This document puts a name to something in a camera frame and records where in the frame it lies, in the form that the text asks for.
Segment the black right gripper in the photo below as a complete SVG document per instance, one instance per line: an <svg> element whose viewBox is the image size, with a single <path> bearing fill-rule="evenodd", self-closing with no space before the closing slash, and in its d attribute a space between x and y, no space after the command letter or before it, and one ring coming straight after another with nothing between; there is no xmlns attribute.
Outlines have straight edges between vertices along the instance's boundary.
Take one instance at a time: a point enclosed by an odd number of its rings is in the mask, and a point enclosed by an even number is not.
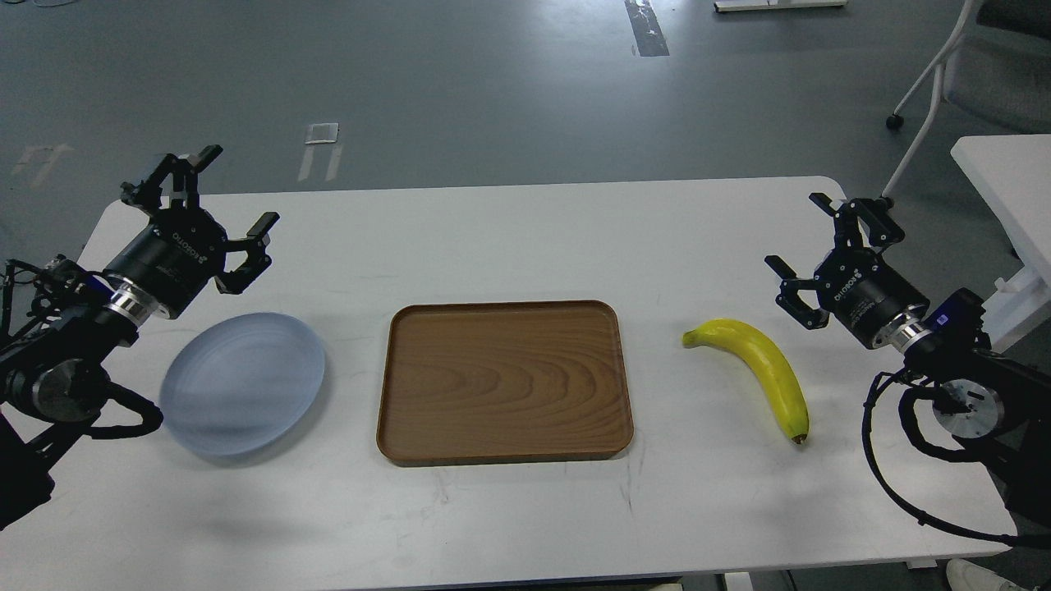
<svg viewBox="0 0 1051 591"><path fill-rule="evenodd" d="M901 315L922 317L930 299L890 267L882 252L900 243L905 232L890 217L890 199L831 199L810 193L810 201L833 218L833 248L815 269L812 279L801 279L780 254L764 262L780 279L774 303L808 330L828 325L829 314L874 350L885 345ZM811 307L801 291L817 293Z"/></svg>

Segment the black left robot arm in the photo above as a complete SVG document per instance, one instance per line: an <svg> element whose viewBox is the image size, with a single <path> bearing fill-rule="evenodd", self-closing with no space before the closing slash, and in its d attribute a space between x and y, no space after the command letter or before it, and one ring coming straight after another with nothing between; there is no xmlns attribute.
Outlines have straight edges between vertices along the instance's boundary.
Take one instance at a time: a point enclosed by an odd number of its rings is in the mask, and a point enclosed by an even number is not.
<svg viewBox="0 0 1051 591"><path fill-rule="evenodd" d="M154 402L115 383L103 360L135 344L148 318L179 318L207 283L240 295L271 265L265 250L279 213L262 213L233 240L200 206L199 176L221 152L217 144L166 152L153 171L122 184L122 202L148 224L102 272L64 254L42 267L5 261L2 401L48 427L23 440L2 422L3 526L50 500L50 469L80 439L137 439L162 425Z"/></svg>

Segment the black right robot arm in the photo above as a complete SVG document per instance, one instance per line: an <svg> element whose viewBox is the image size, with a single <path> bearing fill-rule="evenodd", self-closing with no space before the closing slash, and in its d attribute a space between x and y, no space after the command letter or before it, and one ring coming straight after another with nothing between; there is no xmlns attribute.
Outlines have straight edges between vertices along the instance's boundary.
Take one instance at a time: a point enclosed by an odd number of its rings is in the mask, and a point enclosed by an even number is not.
<svg viewBox="0 0 1051 591"><path fill-rule="evenodd" d="M980 295L961 288L932 308L885 262L904 238L890 199L810 199L833 219L833 248L810 279L766 258L781 280L778 306L810 330L836 318L864 348L897 349L903 368L872 385L906 386L898 417L911 445L949 463L976 461L1001 478L1010 512L1048 526L1048 375L992 349Z"/></svg>

